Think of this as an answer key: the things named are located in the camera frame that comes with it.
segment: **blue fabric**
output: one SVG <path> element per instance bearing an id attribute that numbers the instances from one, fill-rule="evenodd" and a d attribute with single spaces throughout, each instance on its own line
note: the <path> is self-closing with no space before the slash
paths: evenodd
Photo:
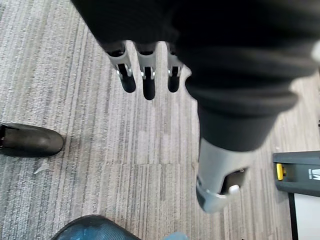
<path id="1" fill-rule="evenodd" d="M 115 225 L 101 224 L 99 227 L 76 224 L 68 227 L 57 240 L 136 240 Z"/>
<path id="2" fill-rule="evenodd" d="M 182 232 L 174 232 L 163 240 L 188 240 L 189 238 Z"/>

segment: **robotic finger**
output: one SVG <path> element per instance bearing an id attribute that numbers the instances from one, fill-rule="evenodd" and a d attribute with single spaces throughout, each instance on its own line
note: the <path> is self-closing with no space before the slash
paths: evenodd
<path id="1" fill-rule="evenodd" d="M 135 43 L 143 81 L 143 95 L 147 100 L 152 100 L 156 95 L 156 43 Z"/>
<path id="2" fill-rule="evenodd" d="M 127 93 L 136 90 L 136 82 L 131 68 L 128 51 L 123 41 L 108 43 L 102 46 L 106 51 L 117 75 L 121 80 L 123 89 Z"/>
<path id="3" fill-rule="evenodd" d="M 167 43 L 168 50 L 168 89 L 175 93 L 179 89 L 181 70 L 184 66 L 176 56 L 176 48 L 173 44 Z"/>

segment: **gray metal part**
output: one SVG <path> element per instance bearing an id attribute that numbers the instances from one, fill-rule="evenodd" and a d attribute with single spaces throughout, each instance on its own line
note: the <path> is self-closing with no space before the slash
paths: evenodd
<path id="1" fill-rule="evenodd" d="M 155 77 L 155 72 L 156 72 L 156 51 L 154 51 L 152 54 L 149 54 L 149 55 L 143 55 L 138 51 L 136 51 L 136 54 L 138 56 L 142 78 L 146 76 L 145 68 L 150 67 L 151 78 L 153 79 Z"/>
<path id="2" fill-rule="evenodd" d="M 168 50 L 168 74 L 171 77 L 172 76 L 172 69 L 173 67 L 178 67 L 178 74 L 177 77 L 180 77 L 181 70 L 183 68 L 184 64 L 178 59 L 176 55 L 173 55 Z"/>
<path id="3" fill-rule="evenodd" d="M 229 193 L 221 192 L 225 177 L 236 171 L 248 169 L 252 161 L 252 152 L 236 152 L 222 149 L 210 144 L 202 138 L 200 140 L 199 167 L 196 190 L 204 198 L 200 204 L 206 213 L 221 210 L 228 202 L 238 196 L 240 191 L 235 186 Z"/>
<path id="4" fill-rule="evenodd" d="M 132 75 L 131 62 L 130 62 L 130 58 L 129 58 L 127 49 L 125 49 L 124 54 L 122 54 L 121 56 L 110 56 L 109 54 L 107 54 L 107 55 L 113 65 L 113 67 L 117 70 L 118 75 L 120 75 L 119 74 L 119 67 L 118 67 L 119 64 L 125 65 L 128 76 Z"/>

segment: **striped carpet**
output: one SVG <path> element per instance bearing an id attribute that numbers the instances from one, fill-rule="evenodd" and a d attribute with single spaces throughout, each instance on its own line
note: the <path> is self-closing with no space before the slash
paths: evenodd
<path id="1" fill-rule="evenodd" d="M 289 240 L 288 198 L 273 181 L 273 152 L 317 150 L 319 76 L 298 80 L 241 196 L 221 212 L 198 206 L 197 105 L 167 89 L 157 47 L 156 97 L 147 101 L 133 44 L 129 94 L 68 0 L 0 0 L 0 121 L 50 128 L 65 147 L 45 159 L 0 156 L 0 239 L 49 240 L 69 221 L 101 214 L 143 240 Z M 189 72 L 184 69 L 182 79 Z"/>

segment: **robotic hand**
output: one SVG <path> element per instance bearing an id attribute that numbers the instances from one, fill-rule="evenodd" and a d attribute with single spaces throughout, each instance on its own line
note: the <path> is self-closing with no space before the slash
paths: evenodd
<path id="1" fill-rule="evenodd" d="M 298 97 L 289 86 L 311 75 L 320 38 L 320 1 L 72 0 L 108 54 L 124 90 L 136 89 L 125 40 L 135 44 L 147 100 L 155 96 L 158 41 L 168 46 L 168 88 L 182 63 L 200 123 L 197 199 L 213 213 L 237 195 L 252 151 Z"/>

